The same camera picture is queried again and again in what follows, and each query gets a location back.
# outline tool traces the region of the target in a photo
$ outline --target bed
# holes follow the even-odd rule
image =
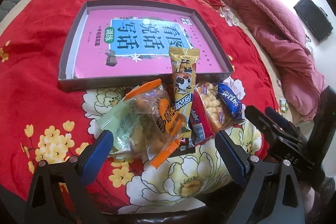
[[[77,9],[86,0],[66,0],[66,3],[68,1]],[[228,39],[231,36],[241,39],[248,50],[239,46],[237,49],[234,43],[229,45],[229,41],[222,38],[226,53],[233,52],[232,63],[236,67],[236,72],[226,80],[227,84],[240,94],[243,103],[256,104],[260,109],[269,105],[278,107],[283,93],[277,83],[275,67],[239,18],[229,11],[226,19],[220,16],[217,10],[222,3],[219,0],[159,1],[185,3],[206,16],[206,22],[213,24],[211,27],[217,37],[221,36],[221,31],[214,22],[219,20],[225,25]],[[21,0],[0,23],[3,91],[0,105],[8,110],[0,117],[3,125],[0,135],[5,136],[0,150],[4,155],[0,183],[22,199],[27,198],[38,160],[44,157],[49,163],[57,163],[71,155],[79,155],[94,140],[95,121],[126,92],[123,87],[70,94],[57,89],[54,76],[58,72],[62,43],[76,15],[66,3],[64,0]],[[57,21],[52,20],[48,9],[51,14],[54,11],[54,18],[59,17]],[[254,78],[246,74],[248,69],[255,73]],[[240,80],[240,75],[244,75],[244,79]],[[286,118],[297,123],[300,115],[290,107]],[[230,128],[227,133],[249,154],[265,156],[267,147],[263,137],[248,121]],[[88,187],[88,193],[93,203],[106,213],[151,212],[158,208],[164,211],[169,205],[198,193],[211,192],[230,181],[211,140],[196,147],[195,154],[170,158],[157,170],[146,161],[107,160],[97,181]],[[61,184],[61,189],[66,200],[66,185]]]

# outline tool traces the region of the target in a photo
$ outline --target pile of snacks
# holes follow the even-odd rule
[[[199,50],[170,47],[169,55],[173,86],[167,90],[171,96],[161,79],[145,83],[97,121],[101,130],[114,135],[111,157],[145,156],[157,168],[168,157],[194,153],[196,145],[244,119],[241,102],[226,84],[195,85]]]

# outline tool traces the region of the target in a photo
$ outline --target pink comforter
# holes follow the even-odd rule
[[[257,42],[273,58],[287,101],[304,120],[311,120],[325,82],[305,48],[305,31],[299,18],[279,0],[223,1],[238,12]]]

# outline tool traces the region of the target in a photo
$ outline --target yellow snack wrapper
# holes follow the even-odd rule
[[[200,50],[195,48],[169,47],[171,68],[173,71],[173,87],[175,98],[175,110],[183,114],[182,137],[190,138],[191,129],[188,121],[196,80],[196,63],[200,56]]]

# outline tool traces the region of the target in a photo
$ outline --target silver screw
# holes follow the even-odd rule
[[[78,160],[78,157],[77,156],[71,156],[70,158],[69,158],[69,161],[70,162],[76,162]]]
[[[40,160],[39,161],[39,166],[42,167],[42,166],[45,166],[47,162],[45,160]]]
[[[258,162],[258,161],[259,161],[259,158],[258,158],[258,156],[256,156],[256,155],[252,155],[252,156],[250,157],[250,159],[251,159],[251,161],[253,161],[253,162]]]
[[[291,162],[289,160],[283,160],[283,164],[286,166],[290,166]]]

